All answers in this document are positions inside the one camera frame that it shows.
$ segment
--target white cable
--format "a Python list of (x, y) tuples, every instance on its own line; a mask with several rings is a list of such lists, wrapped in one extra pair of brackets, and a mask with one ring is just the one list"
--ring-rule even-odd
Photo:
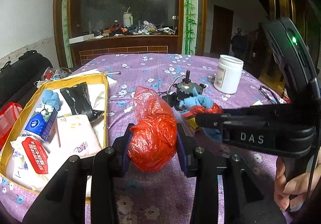
[(168, 94), (168, 95), (170, 94), (170, 90), (171, 90), (173, 84), (176, 82), (177, 78), (180, 78), (180, 77), (182, 77), (182, 76), (185, 76), (185, 75), (179, 75), (179, 76), (177, 76), (177, 77), (174, 79), (173, 83), (169, 86), (169, 88), (168, 88), (168, 90), (167, 90), (167, 94)]

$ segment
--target brown door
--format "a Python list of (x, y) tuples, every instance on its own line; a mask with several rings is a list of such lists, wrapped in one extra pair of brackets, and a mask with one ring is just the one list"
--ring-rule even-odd
[(228, 55), (234, 11), (214, 5), (211, 53)]

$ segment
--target purple tablecloth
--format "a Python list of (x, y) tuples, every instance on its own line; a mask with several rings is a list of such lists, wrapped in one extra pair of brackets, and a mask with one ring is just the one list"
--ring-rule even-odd
[[(121, 71), (111, 76), (118, 81), (110, 87), (109, 142), (122, 136), (129, 123), (137, 123), (133, 96), (137, 86), (167, 91), (177, 75), (191, 71), (190, 79), (208, 87), (203, 94), (211, 97), (223, 108), (250, 106), (257, 100), (268, 101), (259, 94), (261, 84), (243, 71), (238, 91), (226, 95), (213, 87), (218, 59), (177, 54), (117, 54), (100, 56), (76, 73), (97, 68), (101, 72)], [(216, 155), (239, 154), (272, 195), (276, 157), (215, 143), (203, 134), (195, 136), (197, 143)], [(0, 200), (18, 220), (22, 220), (36, 194), (27, 192), (3, 178)], [(159, 172), (144, 173), (131, 164), (126, 177), (114, 179), (120, 223), (189, 223), (193, 207), (195, 178), (187, 179), (180, 170), (177, 155)], [(90, 223), (90, 205), (86, 204), (86, 223)], [(219, 224), (224, 223), (223, 185), (219, 179)]]

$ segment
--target blue logo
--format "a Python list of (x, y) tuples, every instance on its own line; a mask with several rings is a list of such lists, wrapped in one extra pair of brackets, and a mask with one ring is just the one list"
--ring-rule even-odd
[(35, 128), (35, 127), (37, 127), (38, 125), (39, 125), (39, 120), (37, 119), (37, 120), (32, 120), (31, 122), (30, 122), (30, 127), (31, 128)]

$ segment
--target red plastic bag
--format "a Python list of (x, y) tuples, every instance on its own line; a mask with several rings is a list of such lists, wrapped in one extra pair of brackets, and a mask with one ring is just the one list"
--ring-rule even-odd
[(8, 103), (0, 111), (0, 150), (5, 144), (11, 129), (22, 111), (19, 104)]
[(189, 109), (189, 111), (195, 116), (198, 113), (222, 113), (223, 109), (221, 106), (219, 106), (218, 104), (214, 103), (212, 108), (206, 109), (205, 107), (201, 106), (201, 105), (195, 105), (192, 108)]
[(176, 118), (171, 107), (153, 90), (137, 87), (134, 107), (138, 124), (128, 156), (142, 171), (159, 171), (176, 153)]

